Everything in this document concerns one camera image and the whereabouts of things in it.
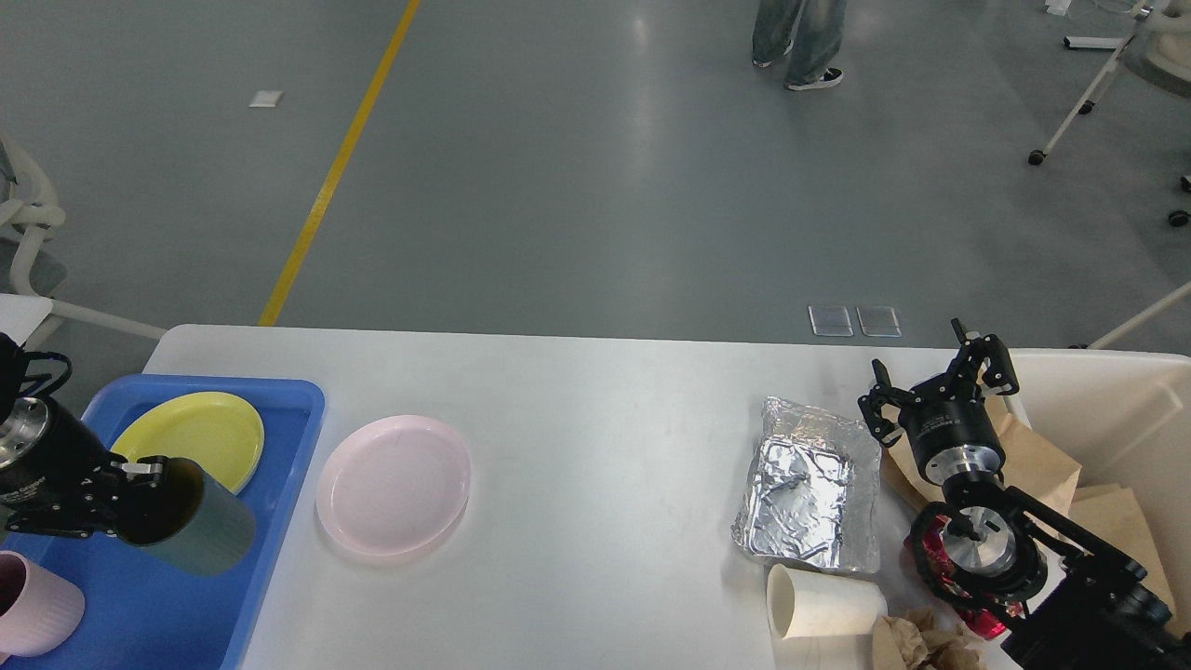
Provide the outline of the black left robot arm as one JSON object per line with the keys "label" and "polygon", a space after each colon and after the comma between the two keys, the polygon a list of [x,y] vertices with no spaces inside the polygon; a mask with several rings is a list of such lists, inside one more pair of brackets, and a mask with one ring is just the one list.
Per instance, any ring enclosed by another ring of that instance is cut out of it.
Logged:
{"label": "black left robot arm", "polygon": [[166,455],[127,461],[52,397],[73,364],[1,338],[1,502],[5,530],[46,537],[116,537],[167,480]]}

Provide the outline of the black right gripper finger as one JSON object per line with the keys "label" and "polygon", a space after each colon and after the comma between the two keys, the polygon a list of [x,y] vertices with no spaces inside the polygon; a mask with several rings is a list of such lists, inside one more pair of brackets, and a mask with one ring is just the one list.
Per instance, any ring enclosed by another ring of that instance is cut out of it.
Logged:
{"label": "black right gripper finger", "polygon": [[999,336],[980,336],[967,328],[960,318],[952,318],[950,327],[958,338],[958,353],[942,372],[941,399],[985,403],[989,395],[1017,395],[1018,377],[1008,344]]}
{"label": "black right gripper finger", "polygon": [[875,376],[875,384],[866,392],[866,395],[858,397],[858,407],[863,417],[863,424],[868,432],[879,442],[883,449],[892,447],[905,432],[900,422],[890,420],[885,415],[885,408],[893,407],[902,411],[917,403],[915,392],[893,386],[890,380],[888,368],[880,359],[871,361],[872,372]]}

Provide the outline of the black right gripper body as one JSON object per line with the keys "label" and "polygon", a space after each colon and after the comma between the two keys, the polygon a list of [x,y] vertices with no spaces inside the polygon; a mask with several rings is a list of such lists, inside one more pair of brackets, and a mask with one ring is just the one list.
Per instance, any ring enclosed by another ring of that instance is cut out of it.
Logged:
{"label": "black right gripper body", "polygon": [[912,403],[902,409],[902,428],[919,475],[931,484],[961,474],[994,475],[1004,467],[1004,450],[980,400]]}

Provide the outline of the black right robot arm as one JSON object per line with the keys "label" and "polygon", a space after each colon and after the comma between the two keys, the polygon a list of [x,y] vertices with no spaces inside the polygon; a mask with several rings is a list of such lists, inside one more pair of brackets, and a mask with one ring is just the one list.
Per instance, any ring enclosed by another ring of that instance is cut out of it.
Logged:
{"label": "black right robot arm", "polygon": [[884,447],[906,438],[915,467],[942,493],[905,539],[915,572],[953,610],[987,614],[1000,649],[1024,669],[1186,669],[1187,635],[1145,588],[1145,565],[1004,482],[1008,453],[989,395],[1019,390],[1008,344],[958,319],[947,368],[909,389],[883,361],[858,406]]}

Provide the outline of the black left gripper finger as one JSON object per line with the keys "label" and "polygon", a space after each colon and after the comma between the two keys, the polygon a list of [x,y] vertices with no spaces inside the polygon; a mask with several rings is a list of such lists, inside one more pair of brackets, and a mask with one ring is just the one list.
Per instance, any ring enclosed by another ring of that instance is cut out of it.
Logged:
{"label": "black left gripper finger", "polygon": [[166,455],[129,462],[119,453],[102,453],[88,467],[89,508],[141,508],[167,501]]}
{"label": "black left gripper finger", "polygon": [[121,515],[120,502],[85,502],[21,508],[4,505],[4,530],[15,533],[67,539],[114,536]]}

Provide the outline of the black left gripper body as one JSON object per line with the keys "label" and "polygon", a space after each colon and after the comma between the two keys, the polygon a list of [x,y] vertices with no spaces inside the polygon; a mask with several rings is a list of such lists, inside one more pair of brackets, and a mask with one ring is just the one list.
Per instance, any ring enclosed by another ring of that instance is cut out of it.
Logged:
{"label": "black left gripper body", "polygon": [[68,506],[107,447],[52,397],[19,397],[1,425],[1,502],[14,512]]}

